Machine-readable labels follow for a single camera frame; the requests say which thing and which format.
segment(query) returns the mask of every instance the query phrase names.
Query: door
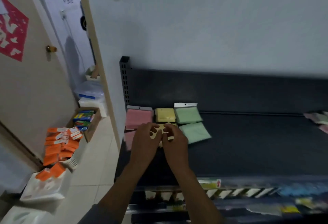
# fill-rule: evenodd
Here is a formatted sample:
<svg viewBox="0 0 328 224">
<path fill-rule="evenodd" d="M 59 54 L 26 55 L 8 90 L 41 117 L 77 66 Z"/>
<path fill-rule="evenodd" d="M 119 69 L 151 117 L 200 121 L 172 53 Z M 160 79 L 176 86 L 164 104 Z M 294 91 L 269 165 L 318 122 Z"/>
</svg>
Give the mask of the door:
<svg viewBox="0 0 328 224">
<path fill-rule="evenodd" d="M 51 44 L 33 0 L 7 1 L 14 7 L 0 16 L 0 122 L 43 159 L 47 128 L 65 126 L 76 102 L 55 53 L 45 49 Z"/>
</svg>

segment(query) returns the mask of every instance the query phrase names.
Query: light green package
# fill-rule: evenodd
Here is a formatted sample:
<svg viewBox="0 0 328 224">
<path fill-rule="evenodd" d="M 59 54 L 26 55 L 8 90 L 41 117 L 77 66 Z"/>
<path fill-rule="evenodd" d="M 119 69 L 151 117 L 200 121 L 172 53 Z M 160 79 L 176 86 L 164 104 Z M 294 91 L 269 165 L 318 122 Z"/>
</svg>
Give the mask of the light green package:
<svg viewBox="0 0 328 224">
<path fill-rule="evenodd" d="M 188 144 L 212 138 L 201 122 L 183 125 L 180 126 L 180 129 L 188 138 Z"/>
<path fill-rule="evenodd" d="M 179 124 L 196 123 L 203 120 L 197 107 L 175 108 L 174 110 Z"/>
</svg>

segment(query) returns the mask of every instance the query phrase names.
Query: brass doorknob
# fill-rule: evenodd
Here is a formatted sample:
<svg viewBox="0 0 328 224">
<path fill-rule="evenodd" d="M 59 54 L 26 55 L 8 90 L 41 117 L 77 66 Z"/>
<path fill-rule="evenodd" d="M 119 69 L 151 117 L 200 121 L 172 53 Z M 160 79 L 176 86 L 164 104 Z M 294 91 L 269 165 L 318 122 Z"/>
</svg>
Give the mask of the brass doorknob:
<svg viewBox="0 0 328 224">
<path fill-rule="evenodd" d="M 46 46 L 46 51 L 47 51 L 47 52 L 56 52 L 56 51 L 57 51 L 57 47 L 47 45 L 47 46 Z"/>
</svg>

